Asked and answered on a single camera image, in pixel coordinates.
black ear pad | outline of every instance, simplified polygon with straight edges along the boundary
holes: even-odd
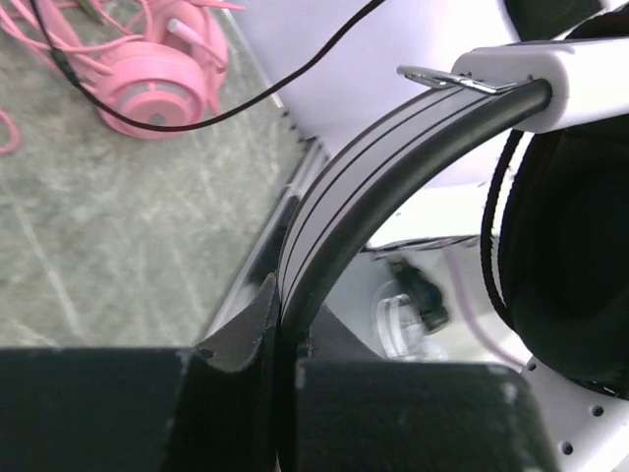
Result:
[[[629,366],[629,147],[578,131],[527,150],[503,216],[500,281],[508,323],[536,357],[614,383]]]

concrete floor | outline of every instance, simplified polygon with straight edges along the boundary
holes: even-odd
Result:
[[[218,16],[230,109],[265,83]],[[193,342],[301,158],[289,118],[269,99],[209,129],[136,141],[2,31],[0,84],[24,138],[0,159],[0,345]]]

metal clip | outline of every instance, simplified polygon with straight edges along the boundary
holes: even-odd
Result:
[[[517,88],[519,83],[503,84],[492,86],[481,81],[474,80],[466,76],[456,76],[447,72],[436,71],[428,67],[399,66],[397,73],[404,76],[409,81],[417,82],[431,89],[450,89],[452,87],[462,87],[479,91],[485,95],[502,95]]]

pink headphones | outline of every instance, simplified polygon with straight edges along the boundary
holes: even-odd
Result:
[[[133,120],[153,125],[196,123],[206,109],[219,113],[218,92],[227,71],[227,41],[206,7],[244,10],[220,0],[137,0],[142,6],[125,26],[114,21],[98,0],[100,17],[123,36],[105,44],[85,46],[64,18],[73,2],[38,0],[37,6],[55,45],[64,51],[87,90],[103,103]],[[26,21],[38,30],[29,0],[11,0],[14,12],[0,7],[0,28],[22,42],[56,70],[48,45],[30,39],[16,24]],[[143,32],[132,30],[143,23]],[[129,126],[98,110],[114,130],[143,140],[163,140],[180,133],[159,133]],[[10,139],[0,154],[15,150],[20,134],[0,110]]]

white panel with holes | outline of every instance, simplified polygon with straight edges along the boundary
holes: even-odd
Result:
[[[523,372],[564,472],[610,472],[629,453],[629,401],[571,383],[533,358]]]

